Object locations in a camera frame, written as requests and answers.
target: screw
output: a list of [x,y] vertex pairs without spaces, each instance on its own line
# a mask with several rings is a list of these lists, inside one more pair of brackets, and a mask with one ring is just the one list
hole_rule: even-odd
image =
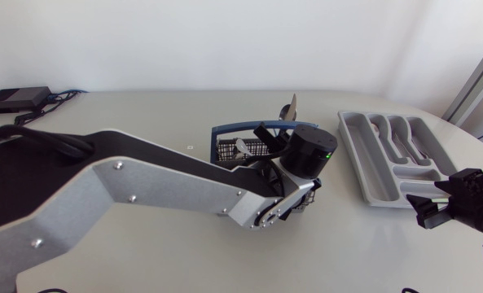
[[117,161],[112,167],[115,170],[122,170],[124,168],[124,163],[122,161]]
[[39,248],[44,244],[44,240],[37,238],[31,242],[31,247],[33,248]]

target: black wire basket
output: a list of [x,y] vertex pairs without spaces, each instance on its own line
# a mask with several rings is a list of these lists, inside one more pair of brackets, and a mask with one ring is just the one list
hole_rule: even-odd
[[[247,154],[240,152],[235,146],[235,142],[239,138],[233,139],[218,139],[216,143],[216,165],[223,168],[233,169],[236,166],[241,165],[245,159],[248,158]],[[268,155],[268,147],[258,138],[242,138],[244,144],[247,146],[248,151],[253,155]]]
[[[231,125],[221,125],[212,128],[212,137],[210,142],[210,162],[223,168],[233,169],[244,163],[248,155],[240,153],[235,142],[239,138],[219,139],[219,134],[235,133],[244,130],[255,129],[263,122],[267,129],[295,129],[298,124],[307,124],[317,127],[311,123],[298,121],[283,120],[267,120],[267,121],[249,121],[234,123]],[[241,138],[253,155],[268,155],[268,147],[258,138]]]

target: utensil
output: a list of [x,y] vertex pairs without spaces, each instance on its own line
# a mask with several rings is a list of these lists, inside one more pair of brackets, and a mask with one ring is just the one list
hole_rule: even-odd
[[285,121],[295,121],[297,117],[296,112],[297,98],[296,94],[293,95],[292,102],[284,105],[279,113],[279,119]]
[[248,156],[253,156],[253,154],[248,150],[248,147],[247,145],[244,143],[243,139],[241,138],[238,138],[236,141],[235,141],[235,147],[238,148],[238,150],[240,151],[240,153],[237,153],[235,154],[235,158],[237,160],[243,158],[243,154],[246,154]]

